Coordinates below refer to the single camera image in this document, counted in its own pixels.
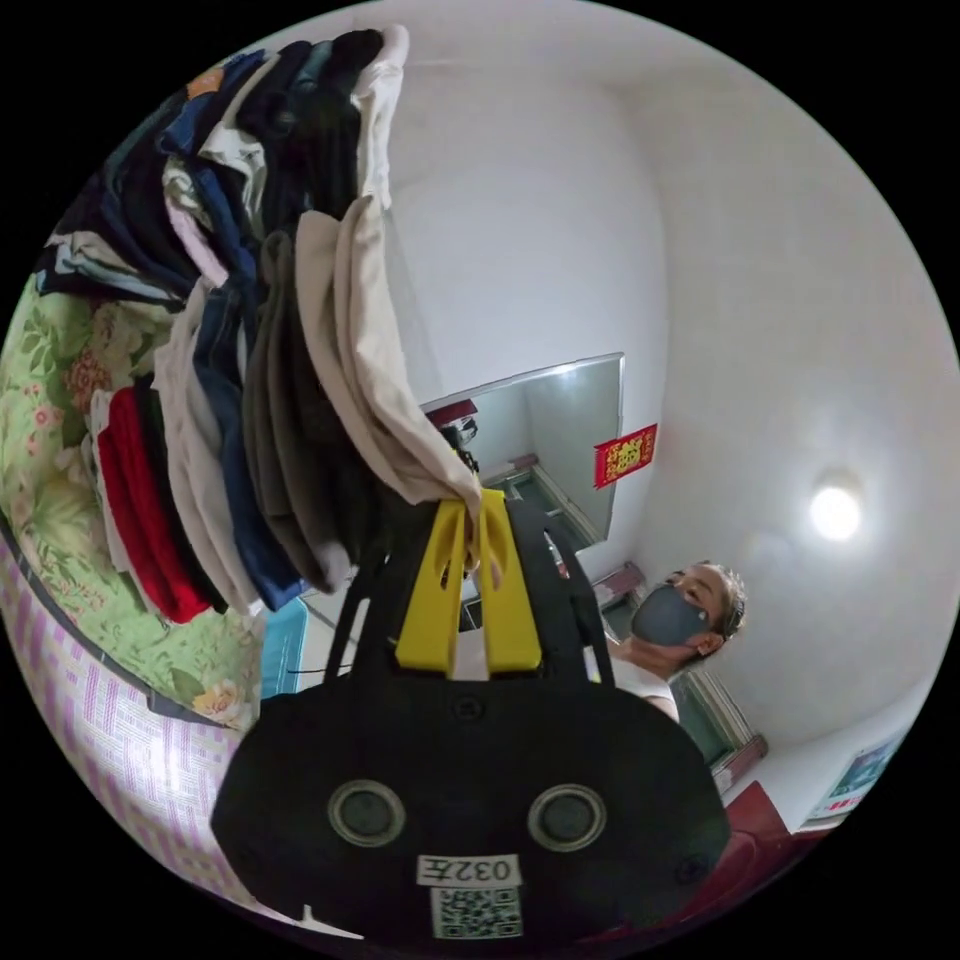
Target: green floral blanket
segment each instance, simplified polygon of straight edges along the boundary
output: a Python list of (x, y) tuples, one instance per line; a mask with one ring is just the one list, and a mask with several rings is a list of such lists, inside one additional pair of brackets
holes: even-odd
[(259, 704), (260, 631), (233, 613), (186, 626), (149, 613), (110, 563), (80, 454), (94, 390), (152, 369), (170, 322), (140, 303), (41, 297), (30, 278), (0, 354), (0, 509), (80, 632), (158, 693), (243, 730)]

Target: white t-shirt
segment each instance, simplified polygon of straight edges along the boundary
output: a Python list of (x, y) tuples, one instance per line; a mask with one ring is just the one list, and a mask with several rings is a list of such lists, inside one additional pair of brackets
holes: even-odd
[[(597, 658), (589, 647), (583, 651), (583, 659), (587, 664), (587, 673), (594, 683), (600, 682), (600, 670), (597, 667)], [(619, 690), (625, 690), (627, 693), (635, 694), (646, 700), (648, 697), (660, 697), (663, 700), (669, 700), (676, 705), (673, 691), (666, 680), (661, 679), (655, 673), (644, 670), (636, 664), (628, 663), (626, 660), (615, 660), (611, 657), (610, 665), (613, 667), (613, 681)]]
[[(583, 660), (587, 668), (587, 675), (594, 683), (600, 682), (600, 671), (597, 668), (597, 658), (589, 647), (583, 651)], [(661, 697), (669, 700), (676, 706), (676, 700), (670, 684), (661, 680), (656, 674), (643, 667), (638, 667), (625, 660), (611, 659), (613, 666), (613, 680), (620, 690), (632, 693), (646, 699), (647, 697)], [(457, 655), (453, 670), (454, 680), (488, 680), (487, 658), (483, 647), (483, 630), (464, 631), (457, 638)]]

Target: white wall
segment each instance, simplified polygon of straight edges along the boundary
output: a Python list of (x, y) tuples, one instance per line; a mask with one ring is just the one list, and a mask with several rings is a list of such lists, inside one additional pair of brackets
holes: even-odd
[[(771, 744), (876, 714), (936, 670), (960, 596), (960, 371), (933, 287), (856, 165), (740, 67), (628, 102), (664, 215), (670, 345), (634, 550), (649, 576), (741, 568), (715, 673)], [(848, 544), (809, 529), (822, 471), (864, 484)]]
[[(615, 98), (556, 78), (411, 67), (391, 138), (393, 218), (436, 358), (422, 403), (626, 355), (624, 431), (659, 419), (667, 331), (659, 206)], [(628, 559), (649, 470), (618, 484), (582, 562)]]
[(724, 794), (724, 804), (729, 805), (749, 784), (757, 782), (787, 829), (797, 830), (859, 751), (877, 746), (913, 724), (932, 683), (929, 678), (915, 684), (893, 703), (843, 730), (807, 743), (772, 748), (740, 783)]
[(591, 364), (526, 384), (540, 465), (600, 533), (607, 529), (614, 487), (594, 489), (594, 447), (619, 434), (620, 365)]
[(471, 399), (477, 408), (477, 435), (467, 449), (477, 458), (482, 475), (492, 467), (533, 452), (530, 414), (521, 384)]

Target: blue jeans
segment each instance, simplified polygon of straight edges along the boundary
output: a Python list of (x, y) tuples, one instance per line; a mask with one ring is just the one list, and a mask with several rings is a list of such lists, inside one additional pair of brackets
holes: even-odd
[(263, 602), (275, 612), (300, 596), (306, 584), (267, 526), (250, 479), (237, 366), (241, 327), (247, 343), (252, 344), (256, 339), (257, 290), (245, 277), (232, 276), (207, 299), (193, 365), (223, 435), (220, 465), (237, 550)]
[(226, 98), (243, 86), (250, 74), (263, 63), (264, 57), (262, 50), (233, 57), (224, 64), (220, 89), (215, 93), (204, 93), (188, 100), (173, 123), (157, 137), (157, 149), (162, 154), (183, 160), (197, 196), (210, 217), (213, 232), (223, 248), (224, 257), (228, 261), (225, 266), (231, 271), (239, 271), (250, 280), (255, 280), (257, 276), (256, 260), (243, 242), (240, 224), (230, 209), (213, 165), (197, 157), (205, 139), (198, 135), (197, 127), (205, 108), (210, 105), (210, 99), (220, 97), (229, 103)]

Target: hanging clothes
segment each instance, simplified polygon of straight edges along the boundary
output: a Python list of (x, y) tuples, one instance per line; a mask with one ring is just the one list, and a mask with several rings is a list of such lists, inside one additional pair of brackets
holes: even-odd
[[(324, 398), (316, 377), (310, 376), (305, 345), (291, 336), (300, 321), (293, 242), (285, 232), (272, 233), (264, 242), (261, 273), (268, 292), (243, 392), (250, 476), (267, 523), (301, 576), (318, 590), (334, 593), (358, 559), (356, 549), (349, 551), (341, 541), (339, 505), (331, 489), (331, 474), (343, 475), (347, 468), (337, 442), (336, 414), (329, 403), (318, 411)], [(304, 360), (306, 384), (300, 376)], [(302, 397), (304, 386), (313, 397)]]
[(163, 432), (163, 410), (160, 406), (160, 397), (153, 389), (152, 373), (134, 380), (133, 396), (137, 404), (137, 415), (140, 419), (140, 431), (143, 435), (144, 452), (150, 465), (150, 474), (156, 484), (160, 507), (166, 518), (177, 557), (197, 591), (209, 600), (217, 613), (226, 613), (227, 603), (197, 560), (173, 498), (167, 471), (167, 442)]
[(99, 437), (110, 425), (110, 400), (112, 396), (112, 393), (105, 390), (95, 390), (93, 392), (90, 399), (90, 432), (83, 438), (80, 453), (87, 468), (97, 502), (100, 504), (110, 562), (118, 573), (125, 573), (133, 581), (137, 594), (147, 612), (165, 620), (166, 617), (154, 604), (147, 591), (144, 590), (143, 584), (137, 576), (137, 571), (133, 569), (133, 564), (130, 563), (127, 548), (124, 546), (123, 538), (117, 529), (117, 521), (113, 516), (110, 500), (104, 488), (103, 471), (100, 467)]
[(214, 252), (228, 270), (239, 271), (251, 281), (256, 277), (256, 261), (241, 230), (240, 211), (231, 208), (218, 179), (216, 165), (201, 159), (198, 154), (237, 90), (263, 64), (265, 56), (262, 50), (238, 54), (223, 66), (194, 80), (188, 87), (181, 110), (156, 138), (161, 194), (166, 160), (179, 158), (193, 181), (196, 198), (213, 226), (211, 239), (217, 244)]
[(256, 339), (255, 288), (236, 275), (207, 296), (197, 329), (193, 366), (222, 437), (220, 466), (230, 508), (234, 541), (264, 603), (279, 610), (306, 586), (257, 507), (243, 448), (242, 392), (237, 368), (237, 334)]
[(297, 300), (314, 371), (360, 455), (387, 486), (411, 504), (463, 500), (476, 519), (478, 478), (407, 382), (383, 243), (375, 196), (355, 201), (342, 224), (316, 212), (300, 218)]
[(339, 219), (357, 196), (360, 112), (351, 97), (383, 48), (383, 35), (354, 30), (316, 47), (285, 47), (237, 112), (237, 125), (266, 154), (266, 234), (295, 224), (305, 210)]
[(384, 210), (389, 210), (393, 202), (387, 146), (409, 51), (410, 34), (406, 28), (396, 24), (385, 27), (383, 47), (373, 62), (364, 67), (351, 97), (360, 110), (358, 191), (360, 196), (377, 197)]
[(220, 596), (238, 613), (256, 616), (263, 601), (233, 537), (220, 430), (192, 362), (209, 290), (205, 281), (197, 283), (174, 318), (169, 342), (154, 353), (153, 388), (163, 411), (170, 488), (190, 546)]
[[(263, 186), (267, 179), (267, 159), (260, 141), (237, 126), (237, 111), (279, 62), (278, 54), (251, 74), (200, 148), (200, 156), (205, 160), (218, 163), (239, 175), (239, 202), (246, 226), (257, 240), (263, 240), (261, 209)], [(233, 186), (233, 182), (234, 178), (229, 174), (224, 177), (225, 192), (229, 192), (228, 184)]]
[(109, 422), (97, 436), (106, 499), (130, 563), (153, 604), (173, 623), (209, 609), (173, 549), (143, 449), (130, 387), (110, 399)]

